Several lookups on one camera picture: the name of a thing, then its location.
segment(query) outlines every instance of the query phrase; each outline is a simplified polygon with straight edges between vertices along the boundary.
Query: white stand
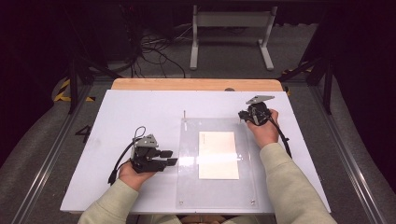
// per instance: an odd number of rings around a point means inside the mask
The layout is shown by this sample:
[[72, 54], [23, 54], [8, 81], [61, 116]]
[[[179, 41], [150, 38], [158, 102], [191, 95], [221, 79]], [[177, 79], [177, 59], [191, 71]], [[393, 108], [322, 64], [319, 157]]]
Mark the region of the white stand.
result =
[[274, 24], [277, 7], [272, 7], [271, 11], [264, 12], [198, 12], [197, 6], [194, 6], [192, 13], [192, 48], [190, 69], [198, 68], [198, 27], [265, 27], [265, 36], [259, 39], [259, 46], [262, 51], [265, 65], [269, 71], [274, 70], [267, 49], [268, 39]]

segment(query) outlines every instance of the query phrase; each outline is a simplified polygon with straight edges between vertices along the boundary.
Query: white card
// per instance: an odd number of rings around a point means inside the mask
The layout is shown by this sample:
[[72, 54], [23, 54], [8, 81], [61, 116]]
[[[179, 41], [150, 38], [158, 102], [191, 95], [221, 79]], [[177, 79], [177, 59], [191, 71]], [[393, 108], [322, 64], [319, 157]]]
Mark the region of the white card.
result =
[[199, 132], [199, 178], [239, 179], [233, 132]]

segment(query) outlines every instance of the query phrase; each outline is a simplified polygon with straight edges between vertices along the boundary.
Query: transparent acrylic sheet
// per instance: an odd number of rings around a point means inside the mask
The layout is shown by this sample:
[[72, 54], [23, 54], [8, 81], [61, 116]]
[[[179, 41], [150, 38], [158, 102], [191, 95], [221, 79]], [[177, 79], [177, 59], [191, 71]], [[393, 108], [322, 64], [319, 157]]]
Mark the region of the transparent acrylic sheet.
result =
[[[199, 179], [199, 132], [233, 132], [239, 179]], [[183, 119], [177, 208], [257, 208], [247, 129], [239, 119]]]

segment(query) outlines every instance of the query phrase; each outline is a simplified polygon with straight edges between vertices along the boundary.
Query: metal frame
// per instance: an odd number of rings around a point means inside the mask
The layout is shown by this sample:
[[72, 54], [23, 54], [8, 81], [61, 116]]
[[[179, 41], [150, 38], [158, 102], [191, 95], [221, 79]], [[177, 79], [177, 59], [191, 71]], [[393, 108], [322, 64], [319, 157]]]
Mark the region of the metal frame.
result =
[[334, 73], [333, 64], [331, 59], [326, 58], [316, 58], [311, 62], [303, 63], [299, 67], [295, 68], [294, 70], [288, 72], [286, 75], [279, 77], [277, 80], [280, 82], [287, 81], [292, 77], [299, 75], [300, 73], [304, 72], [306, 69], [313, 67], [312, 72], [306, 78], [306, 83], [309, 86], [317, 86], [320, 80], [325, 76], [325, 88], [323, 94], [323, 105], [328, 114], [331, 114], [332, 111], [330, 110], [330, 100], [332, 96], [332, 75]]
[[198, 27], [265, 27], [265, 36], [259, 39], [259, 47], [262, 52], [267, 70], [274, 70], [267, 44], [274, 24], [277, 7], [272, 7], [271, 11], [263, 12], [198, 12], [197, 6], [192, 12], [192, 48], [190, 69], [198, 68]]
[[35, 176], [35, 180], [33, 181], [32, 186], [30, 187], [25, 198], [23, 199], [23, 202], [20, 208], [18, 209], [17, 214], [13, 218], [11, 222], [12, 224], [13, 223], [20, 224], [20, 223], [25, 223], [27, 221], [27, 218], [29, 217], [30, 213], [33, 210], [33, 207], [35, 206], [35, 202], [37, 201], [42, 189], [44, 188], [48, 178], [50, 177], [50, 173], [53, 167], [55, 166], [56, 161], [58, 160], [62, 148], [64, 147], [65, 138], [69, 133], [69, 130], [72, 127], [74, 120], [77, 117], [78, 111], [81, 109], [81, 106], [84, 104], [85, 102], [84, 99], [87, 98], [91, 90], [91, 87], [92, 86], [90, 85], [85, 85], [82, 87], [82, 91], [80, 93], [78, 104], [75, 108], [74, 113], [69, 114], [66, 117], [64, 124], [62, 125], [62, 128], [59, 131], [58, 136], [56, 137], [55, 142], [53, 143], [47, 158], [44, 160], [40, 170], [37, 172], [37, 175]]
[[108, 77], [112, 77], [114, 79], [120, 78], [119, 74], [109, 70], [106, 67], [103, 67], [91, 60], [88, 60], [80, 55], [75, 55], [75, 57], [71, 60], [69, 65], [70, 72], [70, 91], [71, 91], [71, 104], [69, 114], [73, 114], [75, 108], [78, 104], [78, 77], [81, 78], [81, 81], [84, 85], [91, 85], [94, 82], [94, 76], [90, 73], [88, 67], [93, 67], [98, 71], [102, 72]]
[[326, 108], [321, 105], [322, 97], [318, 87], [309, 87], [309, 90], [311, 91], [311, 94], [313, 95], [319, 110], [332, 133], [333, 140], [337, 145], [337, 153], [346, 168], [346, 172], [349, 175], [349, 179], [352, 182], [359, 199], [361, 200], [361, 204], [363, 205], [363, 209], [366, 212], [367, 217], [370, 219], [371, 223], [388, 223], [379, 210], [373, 193], [370, 191], [370, 188], [361, 173], [361, 169], [353, 158], [349, 148], [344, 143], [332, 115], [329, 115]]

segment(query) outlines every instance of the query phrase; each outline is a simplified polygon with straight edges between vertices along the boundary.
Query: person's left hand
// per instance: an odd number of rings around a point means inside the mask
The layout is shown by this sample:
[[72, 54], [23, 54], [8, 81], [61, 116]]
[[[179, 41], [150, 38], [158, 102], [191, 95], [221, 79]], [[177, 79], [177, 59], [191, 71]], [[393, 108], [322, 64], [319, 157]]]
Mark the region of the person's left hand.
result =
[[128, 161], [121, 166], [119, 179], [132, 189], [139, 191], [143, 183], [155, 174], [156, 172], [138, 174]]

